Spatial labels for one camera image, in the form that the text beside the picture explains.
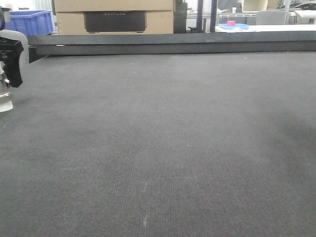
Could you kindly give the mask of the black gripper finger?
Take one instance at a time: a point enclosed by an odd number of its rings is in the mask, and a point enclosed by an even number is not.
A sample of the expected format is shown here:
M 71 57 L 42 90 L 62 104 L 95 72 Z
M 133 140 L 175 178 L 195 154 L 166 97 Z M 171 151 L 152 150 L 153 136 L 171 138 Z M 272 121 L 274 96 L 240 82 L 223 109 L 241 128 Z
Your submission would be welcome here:
M 14 88 L 18 88 L 23 83 L 19 63 L 23 51 L 23 45 L 19 40 L 0 40 L 0 60 L 4 63 L 4 71 L 9 84 Z

